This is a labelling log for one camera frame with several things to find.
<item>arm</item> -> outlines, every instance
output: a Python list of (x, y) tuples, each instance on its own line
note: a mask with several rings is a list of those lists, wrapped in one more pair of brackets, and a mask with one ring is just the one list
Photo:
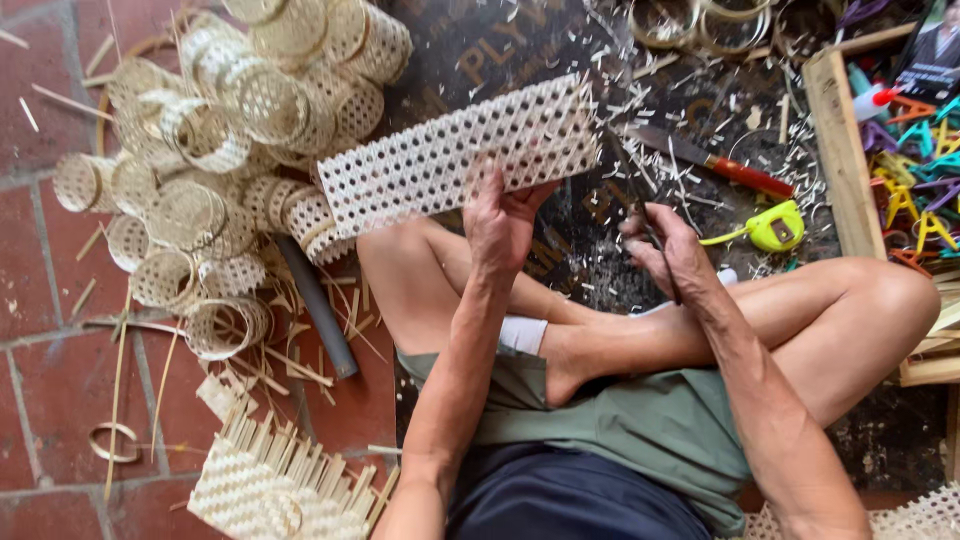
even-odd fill
[(555, 184), (503, 194), (486, 163), (464, 207), (472, 260), (444, 348), (420, 392), (403, 441), (403, 470), (374, 539), (440, 539), (446, 507), (483, 413), (500, 325), (533, 238), (533, 219)]
[[(717, 280), (696, 234), (669, 207), (648, 205), (684, 305), (703, 328), (727, 392), (744, 454), (787, 538), (869, 538), (870, 525), (827, 435)], [(635, 233), (636, 223), (628, 223)], [(634, 263), (669, 291), (663, 258), (631, 238)]]

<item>tape measure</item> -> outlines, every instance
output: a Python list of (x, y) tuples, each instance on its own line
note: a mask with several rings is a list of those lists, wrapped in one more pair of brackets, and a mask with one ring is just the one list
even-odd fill
[(784, 252), (804, 239), (804, 219), (794, 201), (784, 201), (747, 220), (743, 229), (716, 238), (700, 240), (704, 246), (714, 246), (748, 233), (750, 241), (763, 251)]

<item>gray pipe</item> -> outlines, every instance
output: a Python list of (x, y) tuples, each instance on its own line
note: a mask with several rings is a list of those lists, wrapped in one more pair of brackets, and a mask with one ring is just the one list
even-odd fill
[(306, 257), (297, 240), (288, 234), (274, 234), (276, 245), (280, 248), (283, 258), (287, 259), (290, 272), (294, 275), (297, 290), (303, 297), (306, 310), (320, 333), (326, 351), (330, 354), (333, 369), (337, 370), (337, 378), (346, 379), (357, 372), (357, 363), (353, 353), (347, 346), (344, 334), (337, 324), (337, 319), (330, 308), (330, 302), (320, 287), (317, 275), (314, 273), (313, 263)]

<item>knee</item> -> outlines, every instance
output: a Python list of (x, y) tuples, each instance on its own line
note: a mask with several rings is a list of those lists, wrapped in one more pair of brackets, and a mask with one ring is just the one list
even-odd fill
[(357, 236), (357, 254), (362, 258), (365, 254), (383, 253), (403, 249), (412, 243), (423, 239), (425, 228), (430, 218), (424, 217), (390, 227), (383, 227), (375, 231)]
[(940, 315), (940, 293), (920, 272), (875, 258), (835, 259), (849, 287), (870, 287), (883, 313), (928, 330)]

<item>red knife handle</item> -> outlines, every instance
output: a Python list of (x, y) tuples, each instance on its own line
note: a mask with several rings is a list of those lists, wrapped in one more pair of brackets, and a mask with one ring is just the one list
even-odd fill
[(710, 156), (707, 166), (730, 180), (762, 191), (771, 197), (789, 199), (793, 197), (793, 186), (784, 184), (767, 173), (741, 165), (719, 156)]

